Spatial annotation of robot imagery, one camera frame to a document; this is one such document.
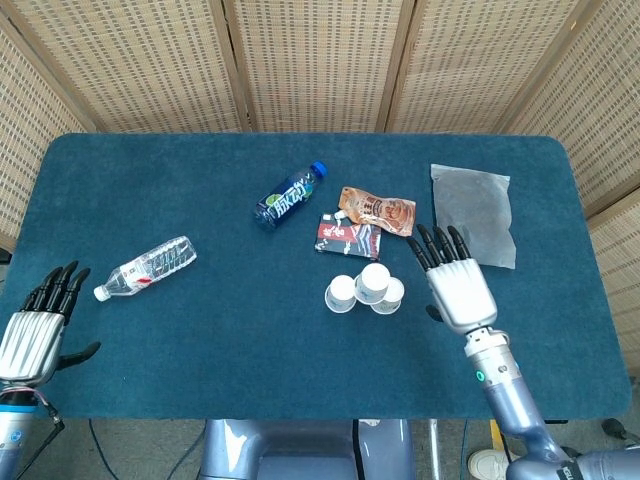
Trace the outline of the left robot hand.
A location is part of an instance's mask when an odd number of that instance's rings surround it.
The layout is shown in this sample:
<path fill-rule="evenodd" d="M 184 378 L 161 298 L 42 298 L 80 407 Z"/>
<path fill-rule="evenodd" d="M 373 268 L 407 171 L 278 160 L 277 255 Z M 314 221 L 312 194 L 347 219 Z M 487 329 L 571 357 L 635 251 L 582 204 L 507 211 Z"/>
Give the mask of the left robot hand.
<path fill-rule="evenodd" d="M 62 355 L 60 349 L 79 292 L 91 270 L 72 261 L 56 267 L 14 312 L 1 340 L 1 384 L 9 389 L 35 389 L 58 372 L 79 365 L 101 348 L 96 341 L 84 350 Z"/>

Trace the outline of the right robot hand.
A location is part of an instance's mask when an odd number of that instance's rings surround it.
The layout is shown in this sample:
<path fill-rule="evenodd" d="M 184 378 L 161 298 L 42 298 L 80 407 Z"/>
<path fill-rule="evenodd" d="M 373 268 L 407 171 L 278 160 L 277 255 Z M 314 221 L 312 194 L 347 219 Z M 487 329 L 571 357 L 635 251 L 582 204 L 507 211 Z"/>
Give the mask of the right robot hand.
<path fill-rule="evenodd" d="M 496 302 L 460 232 L 453 226 L 416 229 L 420 238 L 409 236 L 406 242 L 432 292 L 432 317 L 459 335 L 493 325 Z"/>

